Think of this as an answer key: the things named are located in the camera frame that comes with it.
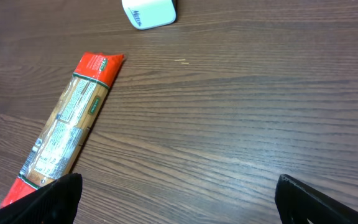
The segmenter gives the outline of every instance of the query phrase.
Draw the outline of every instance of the brown wooden surface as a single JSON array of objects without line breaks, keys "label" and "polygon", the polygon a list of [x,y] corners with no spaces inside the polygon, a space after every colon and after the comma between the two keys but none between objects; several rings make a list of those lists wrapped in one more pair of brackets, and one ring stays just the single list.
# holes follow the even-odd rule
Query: brown wooden surface
[{"label": "brown wooden surface", "polygon": [[118,0],[0,0],[0,202],[85,51],[127,60],[76,223],[280,223],[281,173],[358,210],[358,1],[179,0],[139,31]]}]

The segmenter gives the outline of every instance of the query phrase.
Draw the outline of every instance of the wood grain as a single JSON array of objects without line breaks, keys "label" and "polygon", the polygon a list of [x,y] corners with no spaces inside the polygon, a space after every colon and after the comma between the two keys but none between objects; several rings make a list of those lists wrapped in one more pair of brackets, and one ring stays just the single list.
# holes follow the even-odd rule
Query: wood grain
[{"label": "wood grain", "polygon": [[75,223],[280,223],[281,173],[358,210],[358,1],[0,1],[0,202],[85,51],[127,60]]}]

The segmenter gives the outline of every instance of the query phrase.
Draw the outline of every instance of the transparent plastic packaging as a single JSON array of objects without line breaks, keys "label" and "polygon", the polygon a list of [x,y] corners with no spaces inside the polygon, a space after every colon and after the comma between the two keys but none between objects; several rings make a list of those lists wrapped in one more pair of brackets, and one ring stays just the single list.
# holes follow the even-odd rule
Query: transparent plastic packaging
[{"label": "transparent plastic packaging", "polygon": [[123,58],[84,54],[1,207],[69,173]]}]

